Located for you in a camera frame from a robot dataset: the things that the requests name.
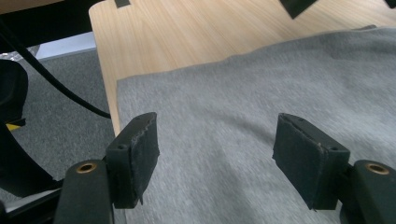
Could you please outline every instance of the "gray cloth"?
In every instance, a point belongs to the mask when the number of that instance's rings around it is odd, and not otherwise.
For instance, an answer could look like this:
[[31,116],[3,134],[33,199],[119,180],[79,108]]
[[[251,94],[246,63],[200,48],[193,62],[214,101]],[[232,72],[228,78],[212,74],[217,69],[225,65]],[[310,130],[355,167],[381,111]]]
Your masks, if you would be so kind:
[[161,156],[130,223],[339,223],[272,160],[278,113],[396,167],[396,29],[316,35],[118,83],[121,127],[158,113]]

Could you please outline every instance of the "light wood surface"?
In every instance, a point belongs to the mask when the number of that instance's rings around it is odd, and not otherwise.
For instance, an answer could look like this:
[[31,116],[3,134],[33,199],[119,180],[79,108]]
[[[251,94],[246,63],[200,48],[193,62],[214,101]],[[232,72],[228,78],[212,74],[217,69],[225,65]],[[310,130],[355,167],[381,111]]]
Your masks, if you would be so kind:
[[382,0],[319,0],[292,20],[277,0],[106,0],[90,9],[115,134],[117,80],[218,62],[322,32],[395,26]]
[[63,0],[0,0],[0,14],[24,10],[31,7],[62,2]]

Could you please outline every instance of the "black cable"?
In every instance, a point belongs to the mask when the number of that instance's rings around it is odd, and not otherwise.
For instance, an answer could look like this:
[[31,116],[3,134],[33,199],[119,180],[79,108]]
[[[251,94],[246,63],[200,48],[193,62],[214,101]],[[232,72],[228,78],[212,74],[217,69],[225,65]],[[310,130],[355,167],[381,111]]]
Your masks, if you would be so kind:
[[2,36],[6,42],[14,48],[32,67],[46,79],[53,87],[58,91],[67,96],[70,100],[76,102],[77,104],[87,108],[91,112],[102,116],[107,119],[111,119],[110,114],[90,105],[85,100],[81,99],[79,96],[75,95],[72,91],[66,88],[64,84],[58,81],[38,60],[33,56],[26,47],[23,46],[21,41],[8,29],[4,24],[3,20],[0,19],[0,36]]

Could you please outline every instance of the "black wire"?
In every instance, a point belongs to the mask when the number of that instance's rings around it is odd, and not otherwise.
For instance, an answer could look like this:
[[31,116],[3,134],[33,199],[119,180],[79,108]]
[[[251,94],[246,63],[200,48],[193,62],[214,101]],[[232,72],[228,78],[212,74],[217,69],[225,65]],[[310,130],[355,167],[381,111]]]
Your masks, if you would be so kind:
[[79,105],[87,108],[91,112],[102,116],[107,119],[111,119],[110,114],[90,105],[85,100],[81,99],[79,96],[75,95],[72,91],[66,88],[64,84],[58,81],[36,58],[33,56],[29,50],[27,50],[21,41],[8,29],[4,24],[3,20],[0,19],[0,36],[2,36],[6,42],[14,48],[32,67],[46,79],[53,87],[58,91],[67,96],[70,100],[76,102]]

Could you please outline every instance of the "gray carpet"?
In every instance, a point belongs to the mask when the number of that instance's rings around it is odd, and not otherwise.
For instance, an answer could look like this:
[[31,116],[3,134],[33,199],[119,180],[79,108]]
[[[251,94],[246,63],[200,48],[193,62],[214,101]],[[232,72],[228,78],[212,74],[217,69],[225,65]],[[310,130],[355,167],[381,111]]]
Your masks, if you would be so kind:
[[339,223],[339,210],[309,211],[271,159],[277,115],[311,121],[351,163],[396,168],[395,52],[396,29],[337,32],[119,81],[121,127],[157,112],[162,153],[127,220]]
[[[109,119],[101,118],[55,90],[26,62],[29,91],[23,115],[26,126],[12,132],[26,152],[55,179],[79,161],[102,159],[114,139]],[[66,87],[91,104],[108,111],[96,51],[43,62]],[[0,199],[18,198],[1,190]]]

